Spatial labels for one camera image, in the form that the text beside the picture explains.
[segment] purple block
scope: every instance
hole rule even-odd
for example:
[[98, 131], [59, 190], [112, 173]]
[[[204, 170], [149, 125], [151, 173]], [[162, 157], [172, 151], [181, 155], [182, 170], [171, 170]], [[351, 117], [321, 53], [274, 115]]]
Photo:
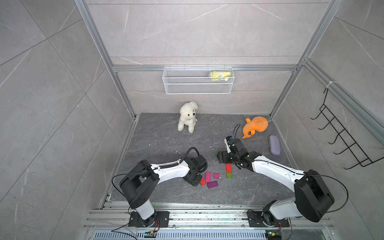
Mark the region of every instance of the purple block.
[[217, 187], [218, 183], [217, 183], [217, 181], [207, 182], [207, 186], [208, 186], [208, 188]]
[[205, 182], [211, 182], [211, 173], [210, 172], [206, 172], [205, 173]]

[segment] red block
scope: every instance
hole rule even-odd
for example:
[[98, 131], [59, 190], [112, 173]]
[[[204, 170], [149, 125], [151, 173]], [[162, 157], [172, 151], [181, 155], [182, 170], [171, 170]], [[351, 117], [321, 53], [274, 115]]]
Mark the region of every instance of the red block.
[[204, 185], [205, 185], [205, 180], [204, 180], [203, 177], [201, 178], [200, 185], [201, 185], [201, 186], [204, 186]]
[[232, 172], [232, 167], [231, 167], [231, 164], [230, 163], [227, 163], [225, 165], [225, 167], [227, 168], [227, 172]]

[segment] orange plush toy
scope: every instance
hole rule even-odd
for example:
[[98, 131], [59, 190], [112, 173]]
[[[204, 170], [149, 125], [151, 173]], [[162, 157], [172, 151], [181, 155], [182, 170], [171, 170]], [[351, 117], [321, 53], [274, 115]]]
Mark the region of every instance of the orange plush toy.
[[263, 132], [268, 127], [268, 120], [264, 117], [254, 117], [252, 121], [249, 118], [245, 120], [247, 121], [247, 124], [243, 127], [243, 138], [251, 137], [255, 134], [255, 130]]

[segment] mounting plate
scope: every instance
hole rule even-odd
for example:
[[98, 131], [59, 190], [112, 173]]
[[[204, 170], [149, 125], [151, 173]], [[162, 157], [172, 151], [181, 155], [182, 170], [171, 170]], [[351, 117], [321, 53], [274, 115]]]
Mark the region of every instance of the mounting plate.
[[[156, 211], [156, 218], [159, 219], [160, 227], [168, 227], [169, 222], [169, 212], [158, 212]], [[131, 222], [128, 224], [129, 227], [145, 227], [143, 224], [143, 219], [137, 212], [131, 213]]]
[[[248, 216], [248, 223], [250, 227], [265, 227], [265, 224], [263, 223], [264, 218], [262, 216], [263, 211], [254, 211], [254, 212], [247, 212]], [[287, 219], [280, 220], [281, 227], [289, 227], [289, 223]]]

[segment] yellow package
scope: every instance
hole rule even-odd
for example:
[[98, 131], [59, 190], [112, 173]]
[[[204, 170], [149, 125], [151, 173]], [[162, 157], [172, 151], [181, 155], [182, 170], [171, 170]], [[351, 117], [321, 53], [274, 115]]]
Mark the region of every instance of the yellow package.
[[231, 76], [231, 72], [230, 71], [213, 71], [209, 73], [209, 76], [211, 77], [212, 81], [223, 81], [223, 80], [228, 81], [229, 78], [227, 77]]

